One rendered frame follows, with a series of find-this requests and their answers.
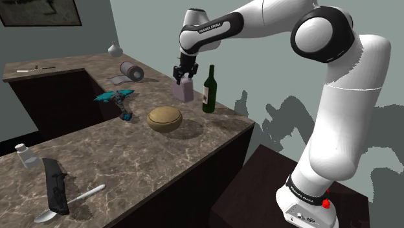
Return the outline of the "white spoon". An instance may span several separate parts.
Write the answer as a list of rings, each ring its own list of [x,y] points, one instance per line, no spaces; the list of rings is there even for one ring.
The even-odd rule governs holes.
[[[69,205],[69,204],[71,204],[71,203],[73,203],[73,202],[75,202],[75,201],[84,199],[84,198],[86,198],[86,197],[88,197],[88,196],[91,196],[91,195],[93,195],[93,194],[96,194],[97,192],[103,190],[105,187],[106,187],[106,186],[105,186],[104,184],[103,184],[103,185],[99,185],[99,186],[95,187],[94,189],[89,190],[89,191],[87,191],[86,193],[84,193],[84,194],[82,194],[82,195],[80,195],[80,196],[78,196],[78,197],[72,199],[71,201],[68,201],[68,202],[67,202],[67,205]],[[44,222],[47,222],[47,221],[53,219],[56,215],[57,215],[56,212],[53,212],[53,211],[51,211],[51,210],[47,210],[47,211],[43,212],[42,214],[40,214],[39,216],[37,216],[37,217],[34,219],[34,223],[44,223]]]

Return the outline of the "white paper towel roll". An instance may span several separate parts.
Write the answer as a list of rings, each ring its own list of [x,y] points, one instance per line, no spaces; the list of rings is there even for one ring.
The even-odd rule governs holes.
[[[121,72],[120,75],[108,78],[114,86],[130,82],[139,82],[144,78],[144,70],[134,63],[128,61],[122,62],[119,69]]]

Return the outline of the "dark robot stand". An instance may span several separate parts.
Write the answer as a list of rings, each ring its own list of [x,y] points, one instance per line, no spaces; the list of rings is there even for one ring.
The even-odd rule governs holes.
[[[275,194],[297,163],[260,145],[210,211],[209,228],[296,228]],[[370,228],[368,198],[338,182],[330,187],[340,228]]]

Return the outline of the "black knife sheath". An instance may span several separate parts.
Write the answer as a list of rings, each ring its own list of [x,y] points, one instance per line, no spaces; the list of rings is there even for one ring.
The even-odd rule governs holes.
[[[49,209],[60,215],[68,215],[69,207],[66,199],[65,182],[66,173],[63,173],[57,160],[43,158],[47,188],[47,201]]]

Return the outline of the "white round vase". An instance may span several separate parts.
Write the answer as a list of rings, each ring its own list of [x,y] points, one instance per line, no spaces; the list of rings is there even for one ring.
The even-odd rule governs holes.
[[[107,51],[114,58],[118,58],[123,55],[123,49],[121,49],[114,41]]]

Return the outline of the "white salt shaker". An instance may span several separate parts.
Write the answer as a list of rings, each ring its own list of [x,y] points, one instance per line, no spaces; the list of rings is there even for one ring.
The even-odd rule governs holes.
[[[28,146],[20,143],[15,146],[15,149],[25,168],[33,168],[39,165],[39,158]]]

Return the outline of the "tan round bowl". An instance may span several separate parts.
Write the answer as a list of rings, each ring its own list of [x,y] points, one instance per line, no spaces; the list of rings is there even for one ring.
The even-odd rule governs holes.
[[[182,121],[182,113],[172,106],[156,107],[151,110],[147,116],[149,127],[160,133],[169,133],[178,129]]]

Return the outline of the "green wine bottle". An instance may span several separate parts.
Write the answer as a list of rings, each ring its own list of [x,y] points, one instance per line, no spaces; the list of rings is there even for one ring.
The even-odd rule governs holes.
[[[203,85],[203,111],[213,113],[216,106],[217,82],[214,78],[214,65],[209,66],[208,78]]]

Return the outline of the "lilac jug bottle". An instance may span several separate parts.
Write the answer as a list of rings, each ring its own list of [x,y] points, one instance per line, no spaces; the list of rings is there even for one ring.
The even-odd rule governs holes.
[[[172,95],[181,102],[190,102],[194,99],[193,80],[187,77],[181,79],[180,84],[175,78],[172,79]]]

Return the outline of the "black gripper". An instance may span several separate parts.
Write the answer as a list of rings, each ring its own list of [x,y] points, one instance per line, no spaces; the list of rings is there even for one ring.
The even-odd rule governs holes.
[[[198,67],[196,56],[181,53],[180,66],[174,66],[173,68],[173,77],[176,79],[176,84],[179,85],[181,83],[181,79],[185,73],[188,73],[188,78],[192,79],[197,74]]]

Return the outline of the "framed wall picture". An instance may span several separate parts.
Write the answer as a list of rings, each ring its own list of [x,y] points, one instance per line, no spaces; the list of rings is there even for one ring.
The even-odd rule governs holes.
[[[5,27],[82,26],[74,0],[0,0]]]

